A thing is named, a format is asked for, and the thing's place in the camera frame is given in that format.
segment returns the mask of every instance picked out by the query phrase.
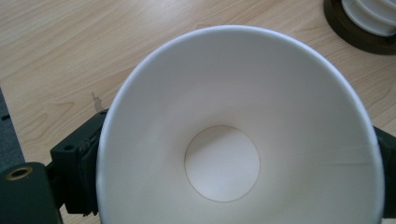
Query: wood grain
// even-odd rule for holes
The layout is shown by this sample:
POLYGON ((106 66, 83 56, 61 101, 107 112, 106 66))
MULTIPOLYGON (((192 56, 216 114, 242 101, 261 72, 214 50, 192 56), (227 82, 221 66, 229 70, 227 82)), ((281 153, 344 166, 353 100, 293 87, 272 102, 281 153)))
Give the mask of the wood grain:
MULTIPOLYGON (((349 46, 326 22, 322 1, 0 0, 0 5, 0 85, 27 161, 49 163, 50 149, 96 112, 92 93, 109 107, 122 81, 154 49, 222 24, 272 29, 317 50, 351 83, 373 124, 396 135, 396 56, 349 46)), ((63 214, 65 223, 99 223, 98 217, 63 214)))

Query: brown round base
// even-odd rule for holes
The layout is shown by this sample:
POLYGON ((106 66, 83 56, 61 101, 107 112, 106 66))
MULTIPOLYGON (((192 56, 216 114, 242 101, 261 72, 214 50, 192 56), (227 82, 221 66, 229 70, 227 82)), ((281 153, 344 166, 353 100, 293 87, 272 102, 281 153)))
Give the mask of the brown round base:
POLYGON ((370 34, 345 13, 341 0, 324 0, 324 14, 332 29, 352 46, 375 54, 396 54, 396 35, 370 34))

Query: gray carpet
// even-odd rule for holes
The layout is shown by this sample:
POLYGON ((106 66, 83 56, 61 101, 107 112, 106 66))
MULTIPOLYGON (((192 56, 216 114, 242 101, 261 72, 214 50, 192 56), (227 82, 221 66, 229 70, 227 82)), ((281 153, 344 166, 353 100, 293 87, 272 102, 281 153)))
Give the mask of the gray carpet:
POLYGON ((10 166, 23 163, 24 158, 1 89, 0 117, 0 172, 2 172, 10 166))

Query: circular base inside bowl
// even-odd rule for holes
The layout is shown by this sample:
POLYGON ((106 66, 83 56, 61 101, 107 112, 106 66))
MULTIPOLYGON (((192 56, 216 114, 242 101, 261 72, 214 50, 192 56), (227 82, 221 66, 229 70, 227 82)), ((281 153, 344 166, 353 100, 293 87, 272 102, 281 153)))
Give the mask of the circular base inside bowl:
POLYGON ((259 176, 260 159, 244 133, 229 126, 214 126, 192 139, 185 168, 201 195, 226 203, 250 192, 259 176))

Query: wooden table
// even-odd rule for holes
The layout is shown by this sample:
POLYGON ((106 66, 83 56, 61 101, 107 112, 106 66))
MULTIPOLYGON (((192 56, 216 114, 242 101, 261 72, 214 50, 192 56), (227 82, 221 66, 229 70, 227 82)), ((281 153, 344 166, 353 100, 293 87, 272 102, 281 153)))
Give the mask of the wooden table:
MULTIPOLYGON (((0 85, 27 161, 49 151, 96 110, 163 43, 222 24, 290 35, 333 63, 375 126, 396 135, 396 56, 348 45, 312 0, 0 0, 0 85)), ((70 216, 65 223, 99 223, 70 216)))

